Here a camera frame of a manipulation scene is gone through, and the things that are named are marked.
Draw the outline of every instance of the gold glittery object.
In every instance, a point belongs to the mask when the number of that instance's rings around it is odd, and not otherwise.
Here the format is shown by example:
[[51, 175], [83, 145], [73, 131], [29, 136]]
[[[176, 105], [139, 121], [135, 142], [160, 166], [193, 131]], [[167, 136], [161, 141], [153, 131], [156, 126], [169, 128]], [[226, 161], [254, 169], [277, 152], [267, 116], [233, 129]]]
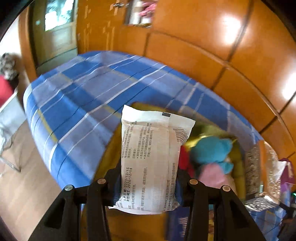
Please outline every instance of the gold glittery object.
[[[262, 173], [262, 158], [265, 156], [266, 174]], [[262, 211], [279, 204], [281, 180], [274, 182], [273, 171], [279, 161], [276, 152], [264, 141], [264, 150], [259, 148], [259, 144], [246, 154], [245, 171], [246, 171], [246, 202], [245, 206], [251, 211]]]

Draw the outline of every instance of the silver bolt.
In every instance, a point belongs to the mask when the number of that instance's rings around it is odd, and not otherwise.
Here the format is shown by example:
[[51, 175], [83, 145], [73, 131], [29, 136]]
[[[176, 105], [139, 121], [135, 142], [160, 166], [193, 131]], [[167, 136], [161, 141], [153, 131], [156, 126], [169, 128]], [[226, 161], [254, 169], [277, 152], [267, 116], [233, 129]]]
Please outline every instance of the silver bolt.
[[106, 183], [106, 179], [105, 178], [100, 178], [98, 180], [98, 184], [105, 184]]
[[65, 190], [66, 191], [71, 191], [72, 189], [73, 189], [73, 186], [72, 185], [65, 186]]
[[229, 192], [231, 189], [230, 189], [230, 187], [229, 186], [223, 186], [222, 187], [222, 189], [224, 190], [224, 191], [226, 191], [226, 192]]
[[198, 180], [190, 179], [189, 183], [192, 184], [192, 185], [196, 185], [196, 184], [198, 184]]

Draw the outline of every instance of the bed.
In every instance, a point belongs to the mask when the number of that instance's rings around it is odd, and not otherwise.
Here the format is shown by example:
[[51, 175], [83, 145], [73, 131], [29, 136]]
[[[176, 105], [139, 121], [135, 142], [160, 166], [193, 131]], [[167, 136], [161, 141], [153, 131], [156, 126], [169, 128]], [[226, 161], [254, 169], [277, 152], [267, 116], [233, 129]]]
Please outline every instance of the bed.
[[[81, 54], [41, 75], [23, 101], [39, 153], [61, 188], [91, 183], [125, 104], [141, 102], [216, 125], [237, 137], [242, 154], [262, 139], [201, 83], [162, 63], [114, 51]], [[263, 227], [270, 233], [285, 213], [278, 208], [273, 214], [274, 220], [252, 216], [271, 223]]]

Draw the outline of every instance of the wooden floor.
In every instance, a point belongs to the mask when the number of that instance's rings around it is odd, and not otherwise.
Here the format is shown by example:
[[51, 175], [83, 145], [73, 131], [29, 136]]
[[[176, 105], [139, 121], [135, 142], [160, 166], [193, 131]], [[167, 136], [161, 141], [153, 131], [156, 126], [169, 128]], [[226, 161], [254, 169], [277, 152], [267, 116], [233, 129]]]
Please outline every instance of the wooden floor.
[[32, 139], [27, 121], [15, 133], [2, 157], [21, 168], [18, 173], [0, 164], [0, 216], [18, 241], [27, 241], [60, 193]]

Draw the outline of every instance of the white wet wipe package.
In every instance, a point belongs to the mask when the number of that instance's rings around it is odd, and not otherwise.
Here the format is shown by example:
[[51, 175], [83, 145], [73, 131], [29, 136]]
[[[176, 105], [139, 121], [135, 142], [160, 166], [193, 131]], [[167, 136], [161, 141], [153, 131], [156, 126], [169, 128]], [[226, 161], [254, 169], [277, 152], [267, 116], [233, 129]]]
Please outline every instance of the white wet wipe package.
[[178, 207], [175, 185], [180, 146], [194, 120], [159, 111], [122, 111], [121, 195], [116, 206], [134, 214], [159, 214]]

